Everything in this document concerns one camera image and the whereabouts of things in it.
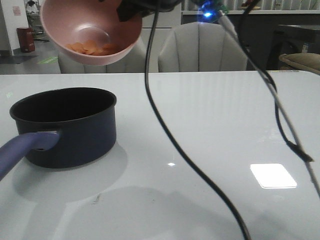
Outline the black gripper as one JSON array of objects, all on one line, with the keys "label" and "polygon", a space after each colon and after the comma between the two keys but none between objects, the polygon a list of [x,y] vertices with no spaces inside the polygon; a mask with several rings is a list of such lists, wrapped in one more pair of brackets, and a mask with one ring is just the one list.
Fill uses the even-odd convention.
[{"label": "black gripper", "polygon": [[120,22],[127,22],[137,14],[146,16],[171,12],[182,0],[122,0],[116,9]]}]

